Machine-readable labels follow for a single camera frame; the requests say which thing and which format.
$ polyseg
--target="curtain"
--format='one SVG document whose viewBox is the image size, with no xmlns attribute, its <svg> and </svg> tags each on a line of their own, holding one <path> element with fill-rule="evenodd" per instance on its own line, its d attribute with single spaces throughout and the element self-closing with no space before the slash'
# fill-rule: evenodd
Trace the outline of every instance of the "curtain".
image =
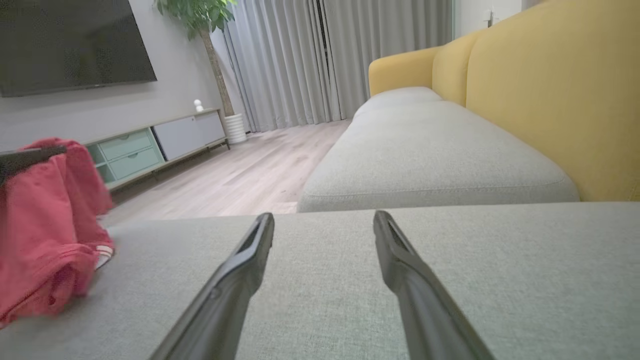
<svg viewBox="0 0 640 360">
<path fill-rule="evenodd" d="M 452 39 L 452 0 L 321 0 L 321 6 L 343 119 L 369 98 L 373 60 Z"/>
<path fill-rule="evenodd" d="M 240 0 L 225 40 L 251 130 L 340 120 L 316 0 Z"/>
</svg>

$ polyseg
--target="television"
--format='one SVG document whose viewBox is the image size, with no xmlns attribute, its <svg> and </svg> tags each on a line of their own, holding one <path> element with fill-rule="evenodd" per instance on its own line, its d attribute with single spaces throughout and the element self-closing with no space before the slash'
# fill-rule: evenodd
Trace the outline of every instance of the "television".
<svg viewBox="0 0 640 360">
<path fill-rule="evenodd" d="M 156 81 L 128 0 L 0 0 L 0 95 Z"/>
</svg>

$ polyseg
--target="gray seat cushion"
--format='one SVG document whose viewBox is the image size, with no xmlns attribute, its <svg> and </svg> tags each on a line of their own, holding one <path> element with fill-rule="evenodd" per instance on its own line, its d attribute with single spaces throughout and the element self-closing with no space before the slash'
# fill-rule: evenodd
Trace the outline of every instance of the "gray seat cushion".
<svg viewBox="0 0 640 360">
<path fill-rule="evenodd" d="M 298 211 L 568 201 L 578 191 L 553 161 L 462 106 L 431 101 L 355 117 Z"/>
<path fill-rule="evenodd" d="M 640 203 L 392 209 L 498 360 L 635 359 Z M 236 359 L 408 359 L 374 211 L 276 215 Z M 254 217 L 110 229 L 115 257 L 55 318 L 0 331 L 0 359 L 146 359 Z"/>
<path fill-rule="evenodd" d="M 372 96 L 369 101 L 364 103 L 360 109 L 358 109 L 355 115 L 353 115 L 353 118 L 355 119 L 370 111 L 377 111 L 385 108 L 396 108 L 397 111 L 402 111 L 403 106 L 441 100 L 442 98 L 438 94 L 436 94 L 432 89 L 426 87 L 416 86 L 389 90 Z"/>
</svg>

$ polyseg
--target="small white figurine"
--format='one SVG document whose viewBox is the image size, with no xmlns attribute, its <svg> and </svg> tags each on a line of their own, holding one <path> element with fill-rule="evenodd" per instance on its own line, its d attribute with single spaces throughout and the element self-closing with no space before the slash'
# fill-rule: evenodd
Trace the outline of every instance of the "small white figurine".
<svg viewBox="0 0 640 360">
<path fill-rule="evenodd" d="M 193 101 L 193 104 L 196 106 L 196 111 L 197 111 L 197 112 L 201 113 L 201 112 L 203 112 L 203 111 L 204 111 L 204 108 L 202 107 L 202 101 L 200 101 L 200 100 L 198 100 L 198 99 L 195 99 L 195 100 Z"/>
</svg>

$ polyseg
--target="tv cabinet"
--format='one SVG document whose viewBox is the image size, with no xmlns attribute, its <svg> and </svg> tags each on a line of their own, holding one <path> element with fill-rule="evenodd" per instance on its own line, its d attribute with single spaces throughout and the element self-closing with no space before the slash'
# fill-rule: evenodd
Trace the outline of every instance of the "tv cabinet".
<svg viewBox="0 0 640 360">
<path fill-rule="evenodd" d="M 219 110 L 207 109 L 86 143 L 110 190 L 228 141 Z"/>
</svg>

